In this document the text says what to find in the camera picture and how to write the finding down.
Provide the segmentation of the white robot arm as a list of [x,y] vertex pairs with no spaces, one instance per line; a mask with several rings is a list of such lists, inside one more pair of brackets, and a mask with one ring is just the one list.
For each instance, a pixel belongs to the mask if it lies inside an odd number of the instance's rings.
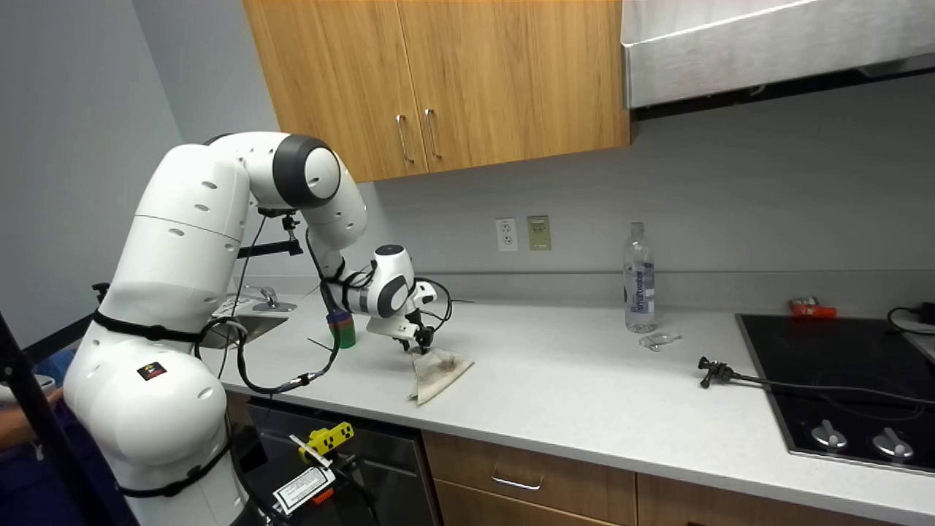
[[228,394],[193,347],[228,296],[248,209],[305,215],[334,318],[362,312],[375,332],[422,332],[416,312],[432,287],[401,246],[378,249],[362,271],[346,265],[366,204],[328,142],[235,132],[171,150],[64,377],[70,413],[140,526],[235,526],[247,512]]

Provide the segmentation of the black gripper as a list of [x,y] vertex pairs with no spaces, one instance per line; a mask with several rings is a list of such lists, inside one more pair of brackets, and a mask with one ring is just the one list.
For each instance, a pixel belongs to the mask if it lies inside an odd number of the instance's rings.
[[432,347],[435,328],[423,322],[423,312],[413,312],[413,325],[416,325],[416,345],[422,354],[428,354]]

